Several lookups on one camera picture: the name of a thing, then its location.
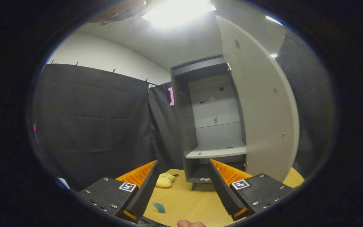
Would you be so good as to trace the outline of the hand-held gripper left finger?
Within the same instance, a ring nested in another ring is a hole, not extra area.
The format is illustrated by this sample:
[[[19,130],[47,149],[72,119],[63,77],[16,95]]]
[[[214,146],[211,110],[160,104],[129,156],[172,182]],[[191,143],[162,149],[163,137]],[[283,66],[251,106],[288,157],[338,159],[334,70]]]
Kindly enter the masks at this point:
[[[151,161],[117,178],[102,177],[77,193],[103,213],[138,223],[143,217],[159,177],[159,163]]]

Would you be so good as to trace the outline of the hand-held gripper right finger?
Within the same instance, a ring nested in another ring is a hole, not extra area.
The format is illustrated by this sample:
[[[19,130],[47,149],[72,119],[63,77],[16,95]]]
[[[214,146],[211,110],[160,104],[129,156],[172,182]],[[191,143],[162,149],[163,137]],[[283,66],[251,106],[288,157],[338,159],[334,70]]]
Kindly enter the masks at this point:
[[[209,159],[207,168],[217,195],[233,221],[266,210],[294,191],[294,187],[264,173],[251,175],[214,159]]]

